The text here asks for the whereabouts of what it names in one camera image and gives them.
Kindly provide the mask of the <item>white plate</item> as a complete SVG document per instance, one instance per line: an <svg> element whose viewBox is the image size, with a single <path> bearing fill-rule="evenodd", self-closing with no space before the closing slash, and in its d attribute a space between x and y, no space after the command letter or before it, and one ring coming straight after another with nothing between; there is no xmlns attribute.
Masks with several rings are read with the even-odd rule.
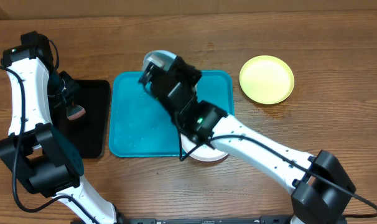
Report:
<svg viewBox="0 0 377 224"><path fill-rule="evenodd" d="M180 135L181 137L181 143L182 143L182 149L188 153L190 150L192 150L196 144L191 142L186 136L183 134ZM200 146L198 149L193 151L193 153L190 154L190 157L203 162L215 162L219 161L223 158L228 157L229 154L226 152L219 151L217 149L212 149L211 147L205 145Z"/></svg>

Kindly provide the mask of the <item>black rectangular tray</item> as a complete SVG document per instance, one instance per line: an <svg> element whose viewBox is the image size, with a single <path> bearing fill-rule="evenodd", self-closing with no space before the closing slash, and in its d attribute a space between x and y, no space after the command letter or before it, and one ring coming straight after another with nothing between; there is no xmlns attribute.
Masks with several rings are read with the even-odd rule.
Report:
<svg viewBox="0 0 377 224"><path fill-rule="evenodd" d="M54 126L77 148L84 159L97 159L104 153L108 129L110 84L106 80L77 80L80 89L74 94L74 103L86 113L75 120L67 119L63 106L51 112Z"/></svg>

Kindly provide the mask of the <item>yellow plate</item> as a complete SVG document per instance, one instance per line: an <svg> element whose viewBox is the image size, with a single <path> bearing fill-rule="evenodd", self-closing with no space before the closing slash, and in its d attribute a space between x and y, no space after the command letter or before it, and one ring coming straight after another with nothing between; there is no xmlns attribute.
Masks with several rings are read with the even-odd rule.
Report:
<svg viewBox="0 0 377 224"><path fill-rule="evenodd" d="M294 89L291 68L283 60L260 55L248 60L241 68L239 83L244 94L264 105L283 102Z"/></svg>

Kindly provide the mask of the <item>blue plastic tray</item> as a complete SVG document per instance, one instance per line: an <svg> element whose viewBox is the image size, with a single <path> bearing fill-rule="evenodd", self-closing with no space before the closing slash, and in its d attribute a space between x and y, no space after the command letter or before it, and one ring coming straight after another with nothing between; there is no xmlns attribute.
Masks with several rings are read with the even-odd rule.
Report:
<svg viewBox="0 0 377 224"><path fill-rule="evenodd" d="M123 72L113 82L109 149L118 157L177 157L177 130L165 109L138 83L141 72ZM230 114L233 82L222 70L204 70L197 96Z"/></svg>

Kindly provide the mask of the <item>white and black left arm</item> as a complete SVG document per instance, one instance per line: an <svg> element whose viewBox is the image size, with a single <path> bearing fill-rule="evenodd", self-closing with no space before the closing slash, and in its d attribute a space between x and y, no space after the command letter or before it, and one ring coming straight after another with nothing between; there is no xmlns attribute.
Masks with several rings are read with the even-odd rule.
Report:
<svg viewBox="0 0 377 224"><path fill-rule="evenodd" d="M63 203L82 223L125 223L84 175L83 160L104 153L109 82L75 80L58 66L55 44L35 31L4 51L0 69L11 83L12 120L0 159L13 187Z"/></svg>

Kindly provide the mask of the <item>green and pink sponge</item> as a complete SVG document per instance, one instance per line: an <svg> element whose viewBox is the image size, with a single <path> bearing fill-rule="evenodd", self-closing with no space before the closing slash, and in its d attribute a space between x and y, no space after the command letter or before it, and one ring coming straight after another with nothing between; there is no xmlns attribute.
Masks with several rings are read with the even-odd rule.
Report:
<svg viewBox="0 0 377 224"><path fill-rule="evenodd" d="M82 117L86 111L82 106L73 104L67 107L66 113L67 119L72 121Z"/></svg>

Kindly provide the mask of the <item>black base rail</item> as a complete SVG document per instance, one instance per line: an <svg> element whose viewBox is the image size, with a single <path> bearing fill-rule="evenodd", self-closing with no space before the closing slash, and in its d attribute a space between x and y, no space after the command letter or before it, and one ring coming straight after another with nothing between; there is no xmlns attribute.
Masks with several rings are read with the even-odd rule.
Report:
<svg viewBox="0 0 377 224"><path fill-rule="evenodd" d="M137 218L123 220L129 224L288 224L290 215L263 215L258 218L222 218L222 219L169 219Z"/></svg>

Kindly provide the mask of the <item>light blue plate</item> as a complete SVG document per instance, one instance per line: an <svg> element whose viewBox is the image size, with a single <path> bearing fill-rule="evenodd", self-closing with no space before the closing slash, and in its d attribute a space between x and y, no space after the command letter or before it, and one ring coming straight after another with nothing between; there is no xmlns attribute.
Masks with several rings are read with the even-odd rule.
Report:
<svg viewBox="0 0 377 224"><path fill-rule="evenodd" d="M173 64L176 58L176 54L169 52L167 50L153 50L149 52L146 54L146 56L143 59L143 65L141 68L142 71L145 71L148 65L150 64L151 57L160 61L160 63L154 62L154 64L156 64L159 67L162 66L162 69L167 72L169 68L171 67L171 65Z"/></svg>

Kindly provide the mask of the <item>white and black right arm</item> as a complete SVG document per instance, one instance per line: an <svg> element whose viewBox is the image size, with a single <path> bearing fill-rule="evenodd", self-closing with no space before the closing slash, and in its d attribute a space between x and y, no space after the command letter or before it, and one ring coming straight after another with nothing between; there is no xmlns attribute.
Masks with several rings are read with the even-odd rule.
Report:
<svg viewBox="0 0 377 224"><path fill-rule="evenodd" d="M291 196L291 223L341 223L355 186L339 160L328 151L317 156L283 146L245 126L220 107L199 101L200 70L165 50L148 53L139 83L169 113L179 139L248 162Z"/></svg>

